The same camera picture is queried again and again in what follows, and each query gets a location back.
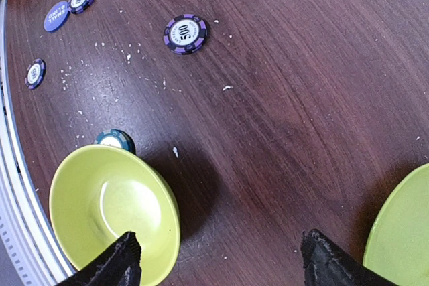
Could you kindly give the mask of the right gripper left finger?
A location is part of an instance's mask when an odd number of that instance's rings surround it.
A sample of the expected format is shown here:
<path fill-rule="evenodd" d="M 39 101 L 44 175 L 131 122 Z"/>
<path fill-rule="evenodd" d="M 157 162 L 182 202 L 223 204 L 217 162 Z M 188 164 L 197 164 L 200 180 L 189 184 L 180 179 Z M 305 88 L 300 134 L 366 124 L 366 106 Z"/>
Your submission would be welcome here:
<path fill-rule="evenodd" d="M 140 285 L 140 259 L 136 233 L 125 232 L 87 266 L 58 285 Z"/>

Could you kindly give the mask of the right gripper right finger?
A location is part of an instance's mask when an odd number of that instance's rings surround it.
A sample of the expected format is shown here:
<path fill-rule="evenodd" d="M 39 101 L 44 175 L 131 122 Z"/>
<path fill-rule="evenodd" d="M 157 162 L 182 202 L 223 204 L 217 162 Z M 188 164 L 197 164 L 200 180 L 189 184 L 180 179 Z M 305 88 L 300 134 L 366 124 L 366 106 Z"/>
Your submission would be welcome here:
<path fill-rule="evenodd" d="M 317 229 L 302 234 L 300 251 L 305 285 L 393 285 Z"/>

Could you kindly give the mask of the blue small blind button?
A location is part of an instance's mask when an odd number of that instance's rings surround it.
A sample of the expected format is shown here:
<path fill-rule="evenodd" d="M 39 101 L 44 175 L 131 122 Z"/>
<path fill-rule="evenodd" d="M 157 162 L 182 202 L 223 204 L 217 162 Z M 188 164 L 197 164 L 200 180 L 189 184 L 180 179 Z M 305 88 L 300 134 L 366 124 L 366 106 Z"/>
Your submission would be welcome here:
<path fill-rule="evenodd" d="M 46 32 L 55 32 L 60 29 L 67 21 L 70 10 L 67 1 L 60 1 L 55 4 L 44 19 L 44 30 Z"/>

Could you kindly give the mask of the green plate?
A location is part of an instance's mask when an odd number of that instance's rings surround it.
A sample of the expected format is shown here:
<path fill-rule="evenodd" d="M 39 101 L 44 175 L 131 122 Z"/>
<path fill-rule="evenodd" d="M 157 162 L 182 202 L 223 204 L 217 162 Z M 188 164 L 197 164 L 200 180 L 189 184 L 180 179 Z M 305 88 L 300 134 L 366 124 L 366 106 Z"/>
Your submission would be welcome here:
<path fill-rule="evenodd" d="M 428 284 L 428 164 L 409 173 L 384 202 L 363 266 L 396 285 Z"/>

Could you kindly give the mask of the green bowl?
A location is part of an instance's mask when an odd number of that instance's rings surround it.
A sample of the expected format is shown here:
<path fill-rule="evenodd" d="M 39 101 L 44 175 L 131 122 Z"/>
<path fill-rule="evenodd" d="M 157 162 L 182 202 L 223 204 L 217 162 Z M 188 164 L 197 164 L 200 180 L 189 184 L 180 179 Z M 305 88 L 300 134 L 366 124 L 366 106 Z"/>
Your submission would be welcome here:
<path fill-rule="evenodd" d="M 180 215 L 165 179 L 136 155 L 87 145 L 58 166 L 49 193 L 52 229 L 63 253 L 81 269 L 124 232 L 141 247 L 141 285 L 159 285 L 180 248 Z"/>

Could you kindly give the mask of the green poker chip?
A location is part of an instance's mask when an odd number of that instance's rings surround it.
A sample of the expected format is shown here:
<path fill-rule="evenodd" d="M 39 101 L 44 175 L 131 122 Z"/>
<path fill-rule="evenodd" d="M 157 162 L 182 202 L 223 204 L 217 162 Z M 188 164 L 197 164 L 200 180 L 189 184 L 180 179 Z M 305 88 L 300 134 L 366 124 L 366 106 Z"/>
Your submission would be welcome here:
<path fill-rule="evenodd" d="M 118 147 L 130 153 L 136 153 L 133 139 L 125 131 L 120 129 L 108 129 L 101 131 L 96 136 L 94 144 Z"/>

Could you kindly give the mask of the purple 500 chip front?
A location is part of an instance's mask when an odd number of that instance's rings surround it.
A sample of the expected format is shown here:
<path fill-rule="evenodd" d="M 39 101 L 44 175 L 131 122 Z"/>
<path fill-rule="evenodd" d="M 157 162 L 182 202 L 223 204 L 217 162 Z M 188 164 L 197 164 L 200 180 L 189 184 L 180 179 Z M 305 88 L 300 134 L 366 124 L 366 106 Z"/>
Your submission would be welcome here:
<path fill-rule="evenodd" d="M 27 68 L 25 84 L 30 90 L 36 89 L 43 81 L 46 73 L 46 63 L 36 58 Z"/>

